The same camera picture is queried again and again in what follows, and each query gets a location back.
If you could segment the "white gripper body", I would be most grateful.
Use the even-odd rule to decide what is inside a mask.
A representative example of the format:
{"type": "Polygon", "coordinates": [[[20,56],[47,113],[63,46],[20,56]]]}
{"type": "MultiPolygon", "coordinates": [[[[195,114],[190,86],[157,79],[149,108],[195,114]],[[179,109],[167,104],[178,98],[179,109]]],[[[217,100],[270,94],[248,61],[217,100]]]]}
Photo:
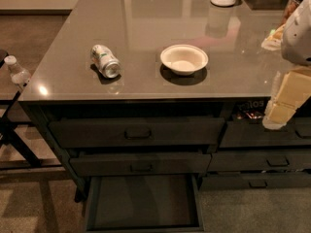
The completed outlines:
{"type": "Polygon", "coordinates": [[[298,109],[310,96],[311,69],[297,66],[284,76],[276,96],[276,103],[298,109]]]}

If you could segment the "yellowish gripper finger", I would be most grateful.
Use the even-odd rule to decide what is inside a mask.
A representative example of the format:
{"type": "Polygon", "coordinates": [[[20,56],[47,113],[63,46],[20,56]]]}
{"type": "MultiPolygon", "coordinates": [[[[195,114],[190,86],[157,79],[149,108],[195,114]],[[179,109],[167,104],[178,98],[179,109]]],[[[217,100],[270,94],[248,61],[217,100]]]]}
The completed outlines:
{"type": "Polygon", "coordinates": [[[264,112],[262,125],[269,130],[279,130],[287,124],[294,114],[295,109],[269,101],[264,112]]]}

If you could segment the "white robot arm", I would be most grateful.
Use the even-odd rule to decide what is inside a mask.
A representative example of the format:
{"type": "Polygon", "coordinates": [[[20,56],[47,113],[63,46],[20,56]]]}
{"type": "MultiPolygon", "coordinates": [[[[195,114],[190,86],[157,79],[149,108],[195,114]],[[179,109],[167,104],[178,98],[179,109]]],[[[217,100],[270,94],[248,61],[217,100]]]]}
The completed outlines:
{"type": "Polygon", "coordinates": [[[278,130],[311,97],[311,0],[303,0],[285,24],[270,32],[261,47],[279,50],[294,65],[284,76],[276,74],[262,120],[265,128],[278,130]]]}

